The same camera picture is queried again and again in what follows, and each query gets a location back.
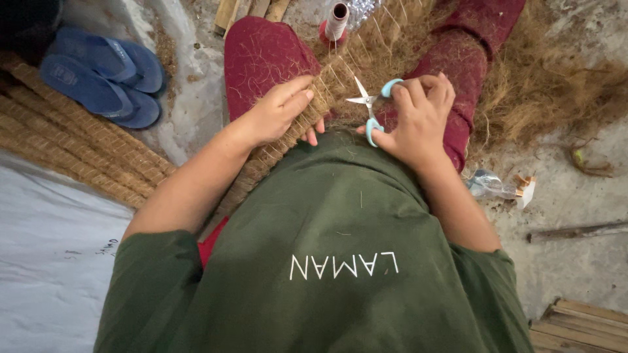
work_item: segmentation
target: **white tarp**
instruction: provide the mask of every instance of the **white tarp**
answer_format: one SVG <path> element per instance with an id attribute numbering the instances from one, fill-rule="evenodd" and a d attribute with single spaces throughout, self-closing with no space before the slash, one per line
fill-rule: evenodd
<path id="1" fill-rule="evenodd" d="M 0 150 L 0 350 L 91 352 L 133 213 Z"/>

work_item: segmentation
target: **maroon trousers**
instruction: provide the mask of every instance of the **maroon trousers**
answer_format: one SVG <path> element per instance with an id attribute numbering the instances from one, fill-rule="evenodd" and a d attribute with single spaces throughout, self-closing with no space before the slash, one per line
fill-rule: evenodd
<path id="1" fill-rule="evenodd" d="M 443 72 L 456 91 L 447 117 L 443 145 L 458 172 L 465 165 L 465 149 L 473 128 L 473 115 L 488 65 L 506 40 L 525 0 L 460 0 L 458 8 L 436 29 L 438 42 L 421 57 L 403 79 Z M 481 45 L 468 45 L 477 41 Z M 259 17 L 236 22 L 225 39 L 225 86 L 230 120 L 247 112 L 275 84 L 320 71 L 311 49 L 290 26 Z M 397 126 L 394 109 L 377 119 L 386 132 Z M 204 243 L 199 244 L 203 265 L 226 218 Z"/>

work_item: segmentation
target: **green t-shirt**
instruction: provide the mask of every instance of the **green t-shirt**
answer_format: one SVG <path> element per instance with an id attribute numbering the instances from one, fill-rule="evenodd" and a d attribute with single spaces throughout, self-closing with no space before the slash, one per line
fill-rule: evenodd
<path id="1" fill-rule="evenodd" d="M 504 251 L 448 243 L 414 176 L 347 133 L 290 151 L 202 271 L 188 232 L 120 245 L 96 352 L 532 352 Z"/>

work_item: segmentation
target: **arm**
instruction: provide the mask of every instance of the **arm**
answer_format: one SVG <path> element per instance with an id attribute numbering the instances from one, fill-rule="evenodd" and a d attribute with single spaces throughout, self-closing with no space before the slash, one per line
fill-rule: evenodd
<path id="1" fill-rule="evenodd" d="M 455 98 L 451 82 L 442 73 L 426 75 L 394 85 L 391 93 L 399 124 L 391 133 L 374 129 L 373 140 L 414 170 L 447 240 L 474 251 L 501 249 L 499 236 L 443 148 Z"/>
<path id="2" fill-rule="evenodd" d="M 157 187 L 133 217 L 122 240 L 138 232 L 197 232 L 251 150 L 280 138 L 305 109 L 313 97 L 306 89 L 311 81 L 312 76 L 301 76 L 273 87 L 250 111 L 216 134 Z"/>

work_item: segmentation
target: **scissors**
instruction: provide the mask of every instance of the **scissors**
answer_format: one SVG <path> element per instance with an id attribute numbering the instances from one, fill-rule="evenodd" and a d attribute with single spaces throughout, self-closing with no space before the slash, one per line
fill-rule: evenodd
<path id="1" fill-rule="evenodd" d="M 369 95 L 364 89 L 364 86 L 362 85 L 360 80 L 358 80 L 357 77 L 355 76 L 354 78 L 355 78 L 355 83 L 357 83 L 357 88 L 360 90 L 360 94 L 362 94 L 362 97 L 347 98 L 347 100 L 353 103 L 365 104 L 366 108 L 368 108 L 369 120 L 366 121 L 366 138 L 369 140 L 369 144 L 371 144 L 371 146 L 376 148 L 377 145 L 375 144 L 375 142 L 373 142 L 373 138 L 371 137 L 371 131 L 373 131 L 373 128 L 376 128 L 380 131 L 384 131 L 384 127 L 379 124 L 377 119 L 375 119 L 375 114 L 373 114 L 373 102 L 375 102 L 376 100 L 382 97 L 390 98 L 391 88 L 393 87 L 393 85 L 398 82 L 403 82 L 403 80 L 401 79 L 390 80 L 386 82 L 386 84 L 384 85 L 384 87 L 382 87 L 382 90 L 380 91 L 378 95 Z"/>

